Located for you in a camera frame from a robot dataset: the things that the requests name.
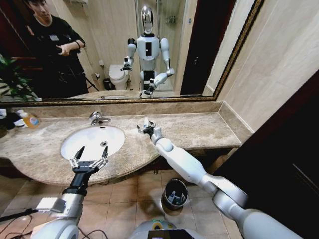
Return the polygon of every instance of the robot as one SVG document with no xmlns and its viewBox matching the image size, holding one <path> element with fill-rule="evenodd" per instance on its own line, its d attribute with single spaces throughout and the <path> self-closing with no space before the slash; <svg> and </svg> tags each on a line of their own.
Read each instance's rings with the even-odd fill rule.
<svg viewBox="0 0 319 239">
<path fill-rule="evenodd" d="M 153 91 L 159 84 L 174 75 L 175 71 L 170 66 L 169 43 L 166 38 L 159 40 L 152 33 L 153 28 L 153 12 L 148 6 L 144 6 L 141 12 L 144 33 L 135 41 L 133 38 L 128 40 L 128 56 L 124 58 L 123 70 L 132 70 L 134 62 L 134 54 L 136 49 L 141 60 L 142 71 L 140 73 L 140 97 L 142 94 L 153 96 Z M 161 51 L 163 61 L 166 65 L 166 72 L 158 74 L 155 71 L 156 60 Z"/>
<path fill-rule="evenodd" d="M 197 184 L 211 195 L 216 207 L 237 223 L 243 238 L 301 239 L 296 233 L 267 214 L 254 209 L 244 209 L 248 199 L 245 192 L 224 177 L 208 174 L 196 158 L 174 145 L 168 138 L 163 137 L 161 128 L 156 127 L 155 123 L 144 122 L 143 127 L 138 127 L 138 132 L 150 136 L 157 152 L 185 180 Z M 63 191 L 62 198 L 44 198 L 39 203 L 37 211 L 53 212 L 53 216 L 57 219 L 45 224 L 31 236 L 32 239 L 78 238 L 77 224 L 82 214 L 82 203 L 86 195 L 88 180 L 93 173 L 98 172 L 108 162 L 107 146 L 97 161 L 79 162 L 83 150 L 84 147 L 76 153 L 73 159 L 70 159 L 75 176 L 70 187 Z M 203 239 L 195 231 L 177 229 L 173 224 L 164 221 L 144 222 L 129 237 L 129 239 L 147 238 Z"/>
</svg>

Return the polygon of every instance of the man's hand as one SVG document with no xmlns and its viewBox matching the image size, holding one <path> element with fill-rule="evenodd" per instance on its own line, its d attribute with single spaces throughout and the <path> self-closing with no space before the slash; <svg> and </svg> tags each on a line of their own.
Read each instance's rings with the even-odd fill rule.
<svg viewBox="0 0 319 239">
<path fill-rule="evenodd" d="M 62 50 L 61 53 L 59 53 L 60 56 L 68 56 L 70 55 L 70 51 L 72 50 L 72 43 L 64 44 L 61 46 L 56 45 L 56 47 L 60 48 Z"/>
</svg>

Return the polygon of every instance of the faucet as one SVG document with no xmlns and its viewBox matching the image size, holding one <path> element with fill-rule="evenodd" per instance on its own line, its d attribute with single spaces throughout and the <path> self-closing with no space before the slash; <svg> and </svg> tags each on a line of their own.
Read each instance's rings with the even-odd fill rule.
<svg viewBox="0 0 319 239">
<path fill-rule="evenodd" d="M 100 125 L 102 125 L 103 123 L 108 123 L 111 121 L 111 119 L 103 117 L 101 113 L 98 111 L 94 111 L 93 113 L 91 113 L 91 115 L 89 116 L 89 120 L 92 120 L 91 122 L 92 126 L 95 126 L 96 123 L 99 123 Z"/>
</svg>

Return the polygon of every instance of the gold mirror frame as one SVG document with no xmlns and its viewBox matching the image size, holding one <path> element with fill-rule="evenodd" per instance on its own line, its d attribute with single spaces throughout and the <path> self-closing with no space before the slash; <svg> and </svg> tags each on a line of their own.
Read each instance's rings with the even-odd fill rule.
<svg viewBox="0 0 319 239">
<path fill-rule="evenodd" d="M 264 3 L 264 0 L 255 0 L 250 12 L 246 18 L 245 24 L 240 32 L 232 53 L 227 61 L 225 69 L 218 81 L 213 96 L 180 96 L 164 98 L 142 98 L 142 99 L 120 99 L 120 100 L 85 100 L 85 99 L 46 99 L 40 102 L 0 102 L 0 107 L 34 107 L 34 106 L 69 106 L 69 105 L 97 105 L 97 104 L 127 104 L 127 103 L 160 103 L 160 102 L 198 102 L 198 101 L 215 101 L 221 92 L 227 77 L 245 43 L 249 31 L 254 24 L 258 12 Z"/>
</svg>

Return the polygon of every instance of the toilet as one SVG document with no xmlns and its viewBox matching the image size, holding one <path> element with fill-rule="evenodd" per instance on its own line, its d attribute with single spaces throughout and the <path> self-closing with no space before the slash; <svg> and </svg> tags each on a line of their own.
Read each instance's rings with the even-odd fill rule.
<svg viewBox="0 0 319 239">
<path fill-rule="evenodd" d="M 115 85 L 115 90 L 126 90 L 129 73 L 128 71 L 121 71 L 123 65 L 110 65 L 109 75 L 111 82 Z"/>
</svg>

